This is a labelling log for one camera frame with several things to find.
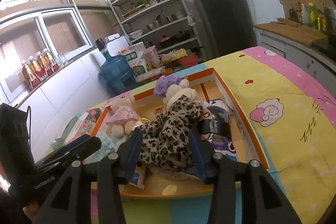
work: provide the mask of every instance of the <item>red bowl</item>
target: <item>red bowl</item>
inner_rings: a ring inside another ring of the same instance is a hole
[[[180,64],[185,68],[190,68],[197,64],[197,58],[197,55],[194,54],[185,56],[181,58]]]

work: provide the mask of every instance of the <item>black refrigerator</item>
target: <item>black refrigerator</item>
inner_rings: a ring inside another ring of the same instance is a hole
[[[240,0],[193,1],[204,24],[214,57],[249,47],[247,20]]]

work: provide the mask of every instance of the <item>colorful blanket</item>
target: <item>colorful blanket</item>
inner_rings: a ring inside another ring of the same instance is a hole
[[[250,117],[268,157],[269,172],[303,224],[315,224],[336,193],[336,100],[306,72],[263,47],[235,52],[176,75],[210,67]],[[236,223],[241,223],[240,190],[236,195]],[[124,202],[123,208],[128,224],[205,224],[210,202],[210,196],[134,200]]]

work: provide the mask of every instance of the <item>bottle cap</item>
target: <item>bottle cap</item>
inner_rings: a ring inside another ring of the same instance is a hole
[[[96,46],[97,46],[98,50],[100,50],[100,51],[103,50],[104,48],[106,48],[105,42],[101,38],[98,38],[96,40]]]

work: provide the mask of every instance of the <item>leopard print scarf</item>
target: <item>leopard print scarf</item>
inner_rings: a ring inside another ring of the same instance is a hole
[[[182,95],[156,121],[139,128],[144,132],[140,161],[162,169],[181,172],[190,162],[189,129],[198,122],[203,107]]]

